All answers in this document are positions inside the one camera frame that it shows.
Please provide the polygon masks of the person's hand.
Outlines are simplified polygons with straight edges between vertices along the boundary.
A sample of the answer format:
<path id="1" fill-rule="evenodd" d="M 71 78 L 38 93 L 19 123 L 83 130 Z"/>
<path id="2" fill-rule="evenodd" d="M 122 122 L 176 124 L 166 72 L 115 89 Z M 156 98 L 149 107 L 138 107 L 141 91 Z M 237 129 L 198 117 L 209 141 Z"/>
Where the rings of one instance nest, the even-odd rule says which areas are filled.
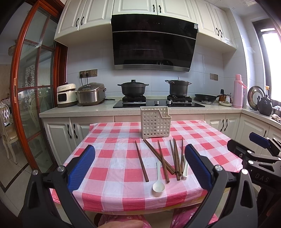
<path id="1" fill-rule="evenodd" d="M 101 225 L 100 228 L 143 228 L 143 225 L 141 220 L 112 221 Z"/>

